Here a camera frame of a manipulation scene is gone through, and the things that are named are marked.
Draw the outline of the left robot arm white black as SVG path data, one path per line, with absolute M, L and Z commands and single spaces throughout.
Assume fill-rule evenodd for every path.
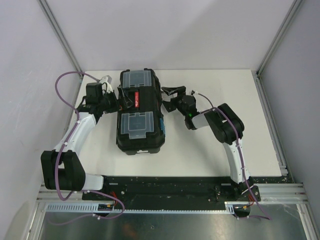
M 109 83 L 86 85 L 86 95 L 75 109 L 76 119 L 62 140 L 53 150 L 45 150 L 40 157 L 44 185 L 49 190 L 93 190 L 100 200 L 110 196 L 111 188 L 104 184 L 104 177 L 86 173 L 79 155 L 92 129 L 103 114 L 120 112 L 133 106 L 122 86 L 115 92 Z

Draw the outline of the black plastic toolbox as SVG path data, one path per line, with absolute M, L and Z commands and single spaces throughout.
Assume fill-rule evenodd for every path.
M 161 84 L 153 69 L 120 73 L 120 94 L 129 99 L 117 113 L 116 145 L 127 155 L 158 153 L 165 143 Z

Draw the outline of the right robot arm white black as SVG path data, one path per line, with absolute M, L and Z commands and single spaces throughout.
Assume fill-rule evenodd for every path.
M 196 92 L 186 93 L 185 86 L 162 87 L 162 102 L 167 112 L 178 110 L 183 116 L 189 130 L 197 130 L 209 126 L 215 138 L 222 143 L 230 168 L 230 179 L 233 186 L 231 196 L 242 201 L 245 197 L 254 195 L 253 181 L 246 167 L 242 150 L 244 123 L 229 107 L 223 103 L 217 107 L 198 111 Z

